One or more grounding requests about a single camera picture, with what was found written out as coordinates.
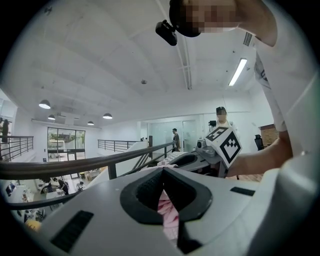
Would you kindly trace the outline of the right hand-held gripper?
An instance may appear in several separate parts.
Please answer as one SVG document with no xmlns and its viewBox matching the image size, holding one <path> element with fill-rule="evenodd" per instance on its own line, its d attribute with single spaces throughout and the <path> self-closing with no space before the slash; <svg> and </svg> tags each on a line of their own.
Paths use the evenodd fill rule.
<svg viewBox="0 0 320 256">
<path fill-rule="evenodd" d="M 218 126 L 205 138 L 197 141 L 195 150 L 198 152 L 184 153 L 174 159 L 174 163 L 192 163 L 175 168 L 192 173 L 217 173 L 217 177 L 225 178 L 230 166 L 242 150 L 241 143 L 231 127 Z"/>
</svg>

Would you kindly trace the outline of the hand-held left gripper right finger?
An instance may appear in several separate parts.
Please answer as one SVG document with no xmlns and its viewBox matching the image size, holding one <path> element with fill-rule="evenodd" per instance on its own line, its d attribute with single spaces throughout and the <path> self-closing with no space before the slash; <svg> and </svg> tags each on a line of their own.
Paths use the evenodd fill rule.
<svg viewBox="0 0 320 256">
<path fill-rule="evenodd" d="M 197 191 L 179 213 L 177 245 L 162 256 L 252 256 L 250 247 L 264 218 L 264 181 L 243 181 L 164 168 L 174 188 Z"/>
</svg>

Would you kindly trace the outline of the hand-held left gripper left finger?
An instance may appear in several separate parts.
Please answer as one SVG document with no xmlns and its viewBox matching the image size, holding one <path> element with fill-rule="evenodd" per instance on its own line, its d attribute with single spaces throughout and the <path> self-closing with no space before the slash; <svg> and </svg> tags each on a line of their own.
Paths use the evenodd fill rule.
<svg viewBox="0 0 320 256">
<path fill-rule="evenodd" d="M 47 256 L 185 256 L 164 232 L 158 198 L 168 167 L 103 181 L 80 192 L 41 225 Z"/>
</svg>

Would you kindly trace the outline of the pink clothes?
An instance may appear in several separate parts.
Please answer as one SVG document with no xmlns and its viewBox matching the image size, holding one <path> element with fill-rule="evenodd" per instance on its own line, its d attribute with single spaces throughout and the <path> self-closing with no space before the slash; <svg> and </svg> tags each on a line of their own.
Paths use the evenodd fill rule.
<svg viewBox="0 0 320 256">
<path fill-rule="evenodd" d="M 179 232 L 179 213 L 165 190 L 160 195 L 157 212 L 162 216 L 165 236 L 170 241 L 176 242 Z"/>
</svg>

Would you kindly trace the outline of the person's right forearm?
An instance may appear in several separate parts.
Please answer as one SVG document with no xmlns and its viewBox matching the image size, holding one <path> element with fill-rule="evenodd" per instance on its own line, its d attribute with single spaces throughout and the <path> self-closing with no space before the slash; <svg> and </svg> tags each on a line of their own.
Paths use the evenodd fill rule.
<svg viewBox="0 0 320 256">
<path fill-rule="evenodd" d="M 287 131 L 283 131 L 267 148 L 255 153 L 238 155 L 229 167 L 227 176 L 262 175 L 271 169 L 280 168 L 292 157 L 293 151 L 289 134 Z"/>
</svg>

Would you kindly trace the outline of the checkered tablecloth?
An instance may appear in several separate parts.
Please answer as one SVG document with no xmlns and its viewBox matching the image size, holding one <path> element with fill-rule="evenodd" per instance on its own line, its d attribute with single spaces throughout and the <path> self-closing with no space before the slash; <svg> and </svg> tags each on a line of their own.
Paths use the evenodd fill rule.
<svg viewBox="0 0 320 256">
<path fill-rule="evenodd" d="M 173 161 L 174 159 L 182 156 L 183 154 L 185 154 L 185 152 L 181 152 L 181 151 L 172 152 L 170 155 L 168 155 L 166 158 L 164 158 L 162 160 L 162 162 L 169 163 L 169 162 Z"/>
</svg>

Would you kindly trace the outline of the black metal railing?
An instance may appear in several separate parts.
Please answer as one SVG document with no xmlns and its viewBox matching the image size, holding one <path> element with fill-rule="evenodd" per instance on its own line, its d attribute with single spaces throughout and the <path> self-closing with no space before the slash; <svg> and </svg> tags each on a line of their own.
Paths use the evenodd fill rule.
<svg viewBox="0 0 320 256">
<path fill-rule="evenodd" d="M 19 163 L 0 162 L 0 180 L 33 180 L 38 178 L 53 178 L 64 175 L 90 171 L 107 167 L 109 179 L 113 180 L 136 172 L 149 166 L 161 157 L 166 157 L 172 151 L 173 142 L 147 147 L 144 149 L 101 156 L 95 158 L 72 160 L 65 162 Z M 117 175 L 116 164 L 139 158 L 132 169 Z"/>
</svg>

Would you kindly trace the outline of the black office chair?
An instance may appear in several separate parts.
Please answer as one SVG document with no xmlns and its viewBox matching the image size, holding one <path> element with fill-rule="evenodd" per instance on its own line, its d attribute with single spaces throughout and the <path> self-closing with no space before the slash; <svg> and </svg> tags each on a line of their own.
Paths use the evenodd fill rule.
<svg viewBox="0 0 320 256">
<path fill-rule="evenodd" d="M 263 140 L 260 134 L 256 134 L 255 138 L 254 138 L 255 144 L 257 146 L 257 150 L 261 151 L 265 148 L 264 144 L 263 144 Z"/>
</svg>

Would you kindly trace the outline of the black balcony railing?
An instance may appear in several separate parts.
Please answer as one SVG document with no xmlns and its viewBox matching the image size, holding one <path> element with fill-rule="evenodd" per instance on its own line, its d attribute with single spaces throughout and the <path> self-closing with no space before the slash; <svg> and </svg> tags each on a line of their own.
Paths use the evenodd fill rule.
<svg viewBox="0 0 320 256">
<path fill-rule="evenodd" d="M 0 161 L 12 162 L 14 159 L 32 152 L 33 136 L 0 135 Z"/>
<path fill-rule="evenodd" d="M 127 140 L 97 140 L 97 151 L 101 155 L 113 155 L 130 151 L 141 150 L 149 147 L 148 141 Z"/>
</svg>

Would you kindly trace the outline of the large glass window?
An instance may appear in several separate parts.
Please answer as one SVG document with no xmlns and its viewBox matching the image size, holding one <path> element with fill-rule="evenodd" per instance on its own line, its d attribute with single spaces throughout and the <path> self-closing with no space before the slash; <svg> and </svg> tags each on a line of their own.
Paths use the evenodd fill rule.
<svg viewBox="0 0 320 256">
<path fill-rule="evenodd" d="M 65 128 L 47 128 L 47 149 L 56 153 L 85 152 L 86 132 Z"/>
</svg>

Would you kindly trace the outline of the ceiling tube light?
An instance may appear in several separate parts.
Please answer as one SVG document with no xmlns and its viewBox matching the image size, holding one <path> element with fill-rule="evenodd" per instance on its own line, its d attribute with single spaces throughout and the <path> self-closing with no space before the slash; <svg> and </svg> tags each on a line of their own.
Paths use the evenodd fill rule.
<svg viewBox="0 0 320 256">
<path fill-rule="evenodd" d="M 241 58 L 236 69 L 235 72 L 230 80 L 230 82 L 228 83 L 229 87 L 233 87 L 236 82 L 238 81 L 242 71 L 244 70 L 246 64 L 247 64 L 248 60 L 246 58 Z"/>
</svg>

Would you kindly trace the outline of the person's white shirt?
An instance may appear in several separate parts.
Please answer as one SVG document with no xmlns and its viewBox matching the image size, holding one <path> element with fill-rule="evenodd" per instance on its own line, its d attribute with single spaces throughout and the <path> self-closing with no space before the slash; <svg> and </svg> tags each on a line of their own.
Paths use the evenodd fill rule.
<svg viewBox="0 0 320 256">
<path fill-rule="evenodd" d="M 247 256 L 320 256 L 320 69 L 297 33 L 255 47 L 274 124 L 288 132 L 293 156 L 277 170 Z"/>
</svg>

